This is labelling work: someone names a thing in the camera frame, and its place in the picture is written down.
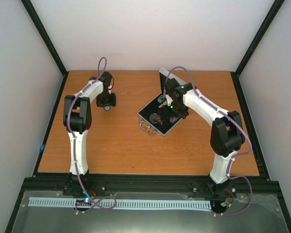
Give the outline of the tall purple chip stack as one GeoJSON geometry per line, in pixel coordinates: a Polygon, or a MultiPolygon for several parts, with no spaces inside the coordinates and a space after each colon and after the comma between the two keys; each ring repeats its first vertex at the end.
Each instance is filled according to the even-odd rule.
{"type": "Polygon", "coordinates": [[[169,121],[171,123],[176,123],[178,120],[179,120],[179,118],[177,118],[177,117],[171,117],[171,118],[169,118],[169,121]]]}

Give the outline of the clear round dealer button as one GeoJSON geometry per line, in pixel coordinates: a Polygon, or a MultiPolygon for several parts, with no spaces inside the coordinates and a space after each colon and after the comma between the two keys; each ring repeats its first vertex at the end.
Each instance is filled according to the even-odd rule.
{"type": "Polygon", "coordinates": [[[156,118],[158,117],[159,115],[157,113],[152,113],[150,116],[149,116],[149,120],[151,123],[153,124],[156,124],[158,123],[156,118]]]}

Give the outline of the aluminium poker case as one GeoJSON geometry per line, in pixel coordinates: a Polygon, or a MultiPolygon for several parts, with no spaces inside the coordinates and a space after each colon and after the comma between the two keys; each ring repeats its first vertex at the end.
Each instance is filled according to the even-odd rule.
{"type": "Polygon", "coordinates": [[[166,136],[182,119],[189,115],[189,108],[184,105],[182,97],[192,89],[169,70],[159,70],[161,93],[143,107],[137,115],[140,127],[149,135],[159,133],[166,136]]]}

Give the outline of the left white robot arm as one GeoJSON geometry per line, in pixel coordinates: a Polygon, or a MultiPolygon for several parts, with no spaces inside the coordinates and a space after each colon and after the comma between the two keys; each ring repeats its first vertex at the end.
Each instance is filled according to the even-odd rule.
{"type": "Polygon", "coordinates": [[[85,175],[87,164],[87,135],[92,125],[91,104],[96,101],[97,107],[109,111],[116,106],[116,95],[112,93],[114,78],[104,71],[98,77],[91,77],[87,85],[74,95],[64,99],[63,124],[68,131],[71,147],[72,175],[85,175]]]}

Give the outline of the red black triangular button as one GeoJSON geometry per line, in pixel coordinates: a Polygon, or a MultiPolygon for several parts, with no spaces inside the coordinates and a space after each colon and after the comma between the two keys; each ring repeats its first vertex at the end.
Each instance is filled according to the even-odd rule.
{"type": "Polygon", "coordinates": [[[155,122],[155,123],[158,123],[158,124],[163,124],[163,120],[162,120],[162,118],[160,117],[160,116],[156,116],[156,117],[154,117],[153,118],[153,121],[155,122]]]}

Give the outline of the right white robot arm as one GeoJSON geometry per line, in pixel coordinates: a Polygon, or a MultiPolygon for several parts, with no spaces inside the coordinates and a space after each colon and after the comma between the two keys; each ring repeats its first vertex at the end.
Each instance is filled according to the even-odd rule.
{"type": "Polygon", "coordinates": [[[184,119],[189,114],[188,109],[192,109],[211,126],[210,146],[215,156],[209,186],[215,192],[217,186],[227,182],[234,158],[245,141],[249,141],[240,114],[220,108],[191,83],[180,85],[171,79],[162,86],[162,93],[164,103],[159,107],[162,121],[173,117],[184,119]]]}

